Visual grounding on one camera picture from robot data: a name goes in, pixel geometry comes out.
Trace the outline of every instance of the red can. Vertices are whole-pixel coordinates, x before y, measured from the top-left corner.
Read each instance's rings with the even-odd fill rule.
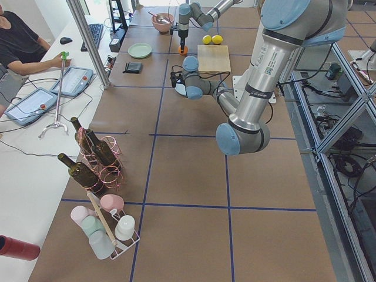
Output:
[[[21,260],[34,260],[39,256],[39,246],[0,235],[0,255]]]

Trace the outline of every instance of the bottle neck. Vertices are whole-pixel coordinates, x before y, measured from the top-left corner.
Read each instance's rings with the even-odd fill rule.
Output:
[[[100,143],[100,140],[98,139],[98,137],[96,137],[94,131],[92,131],[91,129],[86,130],[85,134],[94,145],[98,145]]]
[[[78,132],[78,130],[82,127],[80,122],[78,121],[78,118],[72,117],[70,121],[73,124],[74,128],[76,129],[76,132]]]
[[[60,153],[58,156],[58,159],[70,169],[76,164],[73,160],[68,158],[68,156],[64,153]]]

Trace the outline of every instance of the computer keyboard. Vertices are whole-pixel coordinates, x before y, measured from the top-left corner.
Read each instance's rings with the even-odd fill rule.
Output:
[[[95,46],[98,48],[100,40],[102,39],[103,24],[102,23],[90,23],[89,30],[93,36]],[[85,43],[82,42],[81,51],[85,52],[88,49],[85,46]]]

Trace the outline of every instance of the wooden board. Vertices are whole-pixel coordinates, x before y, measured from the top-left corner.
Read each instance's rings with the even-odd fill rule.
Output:
[[[231,72],[227,45],[199,45],[197,59],[199,60],[199,72]]]

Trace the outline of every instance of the bowl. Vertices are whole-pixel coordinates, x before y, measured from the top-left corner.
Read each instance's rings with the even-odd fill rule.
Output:
[[[159,13],[159,14],[156,14],[156,16],[159,16],[159,15],[164,16],[167,19],[170,19],[171,23],[157,22],[156,17],[152,16],[152,23],[153,23],[154,28],[157,31],[159,31],[160,33],[169,32],[170,31],[170,27],[174,23],[174,16],[171,15],[171,14],[169,14],[169,13]]]

